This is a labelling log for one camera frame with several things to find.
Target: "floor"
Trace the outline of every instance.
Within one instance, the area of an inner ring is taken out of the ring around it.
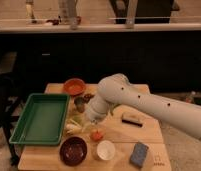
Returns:
[[[81,16],[89,18],[90,23],[107,23],[111,22],[108,18],[113,17],[109,2],[106,0],[90,1],[79,0],[77,8]],[[36,16],[39,18],[57,17],[58,7],[57,0],[35,1]],[[171,22],[194,22],[198,21],[195,16],[201,16],[201,0],[177,0],[180,6],[180,11],[172,12],[174,18]],[[23,0],[0,0],[0,19],[26,19],[25,4]],[[15,57],[15,52],[8,54],[5,60],[0,65],[0,73],[7,72],[12,67],[12,61]],[[188,92],[183,93],[162,93],[162,96],[183,100]],[[168,155],[171,161],[171,166],[174,171],[201,171],[201,142],[187,136],[186,134],[176,130],[164,122],[160,122],[163,137],[167,147]],[[14,171],[16,167],[11,167],[10,153],[3,136],[3,131],[0,129],[0,171]]]
[[[172,12],[171,23],[201,22],[201,0],[176,2],[180,10]],[[56,19],[59,13],[58,0],[34,1],[34,12],[39,21]],[[82,17],[82,24],[115,23],[109,0],[78,0],[77,15]],[[23,26],[30,21],[24,0],[0,0],[0,26]]]

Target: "dark red bowl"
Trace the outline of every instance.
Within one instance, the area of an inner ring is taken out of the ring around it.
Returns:
[[[71,137],[60,148],[61,160],[68,166],[80,164],[87,154],[87,145],[82,138]]]

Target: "chair leg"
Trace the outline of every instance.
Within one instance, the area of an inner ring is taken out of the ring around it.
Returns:
[[[11,165],[12,166],[13,165],[17,165],[18,162],[19,162],[19,157],[18,157],[18,155],[15,152],[14,145],[12,145],[12,144],[9,143],[9,138],[11,136],[9,124],[7,124],[7,123],[3,124],[3,131],[4,131],[4,135],[6,137],[6,141],[7,141],[7,144],[9,146],[10,153],[11,153],[11,159],[10,159]]]

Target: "bowl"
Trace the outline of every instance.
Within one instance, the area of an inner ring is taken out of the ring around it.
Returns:
[[[86,84],[80,78],[71,78],[64,83],[63,92],[75,96],[85,91]]]
[[[61,160],[68,166],[80,164],[87,154],[87,145],[82,138],[71,137],[63,142],[60,148]]]
[[[108,140],[101,141],[97,146],[97,155],[102,160],[111,160],[115,155],[114,144]]]

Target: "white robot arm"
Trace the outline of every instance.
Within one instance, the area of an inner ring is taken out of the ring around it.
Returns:
[[[201,141],[201,106],[142,93],[123,74],[105,77],[98,83],[97,94],[86,107],[86,116],[92,122],[100,122],[111,104],[136,108]]]

